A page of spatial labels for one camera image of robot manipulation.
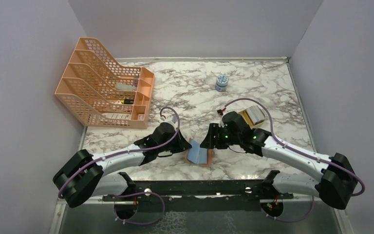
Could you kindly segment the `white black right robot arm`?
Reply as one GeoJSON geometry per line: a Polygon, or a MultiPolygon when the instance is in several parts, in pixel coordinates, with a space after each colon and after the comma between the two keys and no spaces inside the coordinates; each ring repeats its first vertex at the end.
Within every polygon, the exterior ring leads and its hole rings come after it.
{"type": "Polygon", "coordinates": [[[222,117],[222,123],[211,123],[200,146],[205,149],[227,149],[240,146],[246,153],[281,161],[303,172],[291,175],[270,172],[262,184],[262,194],[274,198],[278,194],[297,193],[320,198],[330,207],[346,209],[358,184],[355,172],[345,155],[317,154],[274,138],[261,128],[250,128],[236,112],[222,117]]]}

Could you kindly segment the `tan leather card holder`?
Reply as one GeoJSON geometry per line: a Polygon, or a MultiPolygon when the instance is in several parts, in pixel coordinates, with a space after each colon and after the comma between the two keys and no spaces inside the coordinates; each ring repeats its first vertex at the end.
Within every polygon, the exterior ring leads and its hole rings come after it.
{"type": "Polygon", "coordinates": [[[192,147],[187,150],[185,160],[192,165],[210,167],[215,155],[214,151],[212,149],[201,148],[200,144],[191,138],[188,142],[192,147]]]}

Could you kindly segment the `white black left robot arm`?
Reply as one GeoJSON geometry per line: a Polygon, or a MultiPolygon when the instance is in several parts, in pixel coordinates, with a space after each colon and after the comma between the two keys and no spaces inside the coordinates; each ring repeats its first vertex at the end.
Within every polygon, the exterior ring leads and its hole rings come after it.
{"type": "Polygon", "coordinates": [[[141,166],[162,157],[191,149],[191,144],[173,124],[162,122],[152,134],[126,148],[102,154],[77,151],[54,175],[58,197],[75,208],[92,196],[116,194],[121,200],[133,196],[134,183],[129,176],[106,176],[128,167],[141,166]]]}

